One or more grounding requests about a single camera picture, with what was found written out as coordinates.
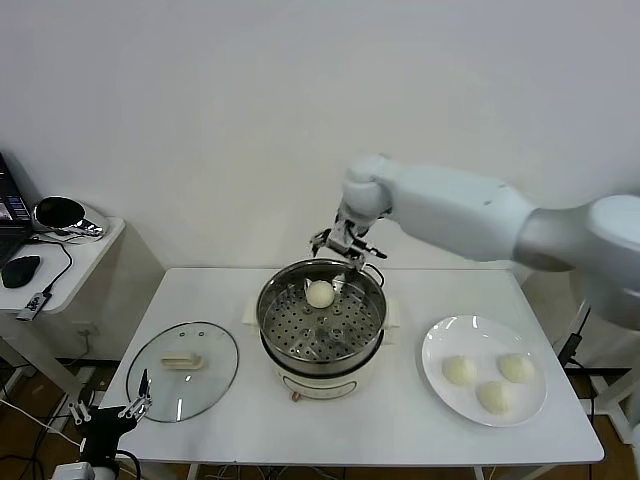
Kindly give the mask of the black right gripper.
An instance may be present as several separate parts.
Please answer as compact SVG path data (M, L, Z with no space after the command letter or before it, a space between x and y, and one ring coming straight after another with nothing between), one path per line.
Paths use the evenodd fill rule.
M332 296L333 270L327 258L318 256L326 246L342 256L352 269L362 271L372 269L379 278L379 286L385 285L385 277L381 270L368 262L373 256L387 259L387 255L368 244L364 237L374 223L373 219L353 216L346 212L337 212L334 224L329 229L315 234L311 239L311 258L306 261L304 273L304 292L306 296Z

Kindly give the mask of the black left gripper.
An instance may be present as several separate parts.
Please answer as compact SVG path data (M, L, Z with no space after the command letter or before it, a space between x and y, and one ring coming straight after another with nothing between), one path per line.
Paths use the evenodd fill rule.
M148 372L143 370L138 396L126 407L88 407L82 400L68 403L68 410L83 436L81 459L114 459L120 438L132 431L152 404Z

